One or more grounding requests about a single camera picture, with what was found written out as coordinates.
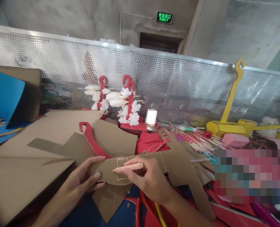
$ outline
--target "right hand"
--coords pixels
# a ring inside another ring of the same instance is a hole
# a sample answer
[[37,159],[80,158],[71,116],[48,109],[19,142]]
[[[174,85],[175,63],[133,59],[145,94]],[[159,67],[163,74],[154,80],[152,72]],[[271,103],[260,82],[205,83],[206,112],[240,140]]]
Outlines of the right hand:
[[146,159],[138,156],[127,161],[124,165],[128,166],[135,163],[143,163],[146,169],[146,173],[143,177],[130,169],[124,170],[123,173],[127,175],[129,180],[137,185],[148,198],[160,205],[167,203],[175,191],[166,180],[158,161],[155,158]]

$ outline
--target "blue surface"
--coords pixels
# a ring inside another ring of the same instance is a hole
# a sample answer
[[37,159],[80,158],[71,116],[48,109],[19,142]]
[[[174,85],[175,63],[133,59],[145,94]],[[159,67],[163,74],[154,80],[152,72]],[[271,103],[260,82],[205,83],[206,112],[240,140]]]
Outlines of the blue surface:
[[[6,127],[7,127],[6,125],[5,125],[5,126],[2,126],[2,127],[0,127],[0,134],[12,132],[12,131],[14,131],[15,129],[20,128],[20,127],[27,127],[29,124],[31,124],[31,122],[20,123],[20,124],[15,125],[15,127],[10,128],[10,129],[6,129]],[[9,135],[6,135],[6,136],[1,136],[1,137],[0,137],[0,144],[1,144],[1,143],[4,143],[4,142],[7,141],[8,139],[12,138],[12,137],[13,137],[14,135],[16,135],[17,133],[18,133],[18,132],[15,132],[15,133],[12,133],[12,134],[9,134]]]
[[[129,197],[140,196],[140,190],[137,186],[133,186],[130,193],[127,195]],[[86,227],[117,227],[124,226],[130,227],[135,226],[135,211],[136,205],[133,202],[124,200],[120,205],[117,212],[114,214],[112,219],[106,225],[101,217],[101,214],[96,207],[91,195],[86,195],[81,205],[78,205],[70,215],[59,225],[59,227],[71,227],[71,226],[86,226]],[[141,207],[140,220],[146,215],[146,208]]]
[[25,82],[0,73],[0,118],[10,121],[22,96]]

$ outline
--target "blue paper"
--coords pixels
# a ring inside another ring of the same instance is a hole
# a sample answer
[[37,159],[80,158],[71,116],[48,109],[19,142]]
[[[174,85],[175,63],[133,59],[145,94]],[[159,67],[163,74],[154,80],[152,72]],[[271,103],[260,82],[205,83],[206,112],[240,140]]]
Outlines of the blue paper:
[[22,96],[25,82],[0,73],[0,118],[10,121]]

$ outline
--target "hand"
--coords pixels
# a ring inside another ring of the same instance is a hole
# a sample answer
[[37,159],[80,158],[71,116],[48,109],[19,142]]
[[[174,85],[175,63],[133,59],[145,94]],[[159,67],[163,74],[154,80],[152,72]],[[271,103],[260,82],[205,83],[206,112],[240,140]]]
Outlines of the hand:
[[88,158],[77,167],[55,196],[45,205],[32,226],[58,226],[75,208],[85,193],[102,188],[105,182],[95,184],[101,177],[101,173],[97,172],[88,179],[86,173],[92,163],[104,159],[104,156]]
[[154,158],[146,159],[135,157],[124,163],[124,165],[127,166],[140,162],[144,164],[144,168],[146,169],[146,173],[143,177],[130,169],[124,170],[123,173],[126,174],[129,180],[137,185],[148,198],[160,205],[164,205],[175,193],[174,189],[172,189],[166,180],[158,161]]

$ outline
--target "yellow cardboard structure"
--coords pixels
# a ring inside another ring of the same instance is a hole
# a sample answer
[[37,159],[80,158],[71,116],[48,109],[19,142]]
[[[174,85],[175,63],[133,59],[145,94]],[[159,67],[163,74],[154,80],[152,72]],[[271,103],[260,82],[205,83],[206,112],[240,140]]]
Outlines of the yellow cardboard structure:
[[225,110],[223,112],[222,118],[220,121],[210,121],[206,124],[206,129],[211,131],[213,135],[218,137],[223,137],[227,133],[240,134],[246,137],[250,137],[252,132],[255,130],[269,130],[269,129],[280,129],[280,125],[266,125],[266,126],[257,126],[257,123],[251,120],[240,119],[238,123],[227,122],[232,103],[234,101],[238,85],[244,76],[244,70],[242,67],[245,66],[245,63],[242,59],[238,60],[235,64],[235,70],[237,71],[237,79],[232,85]]

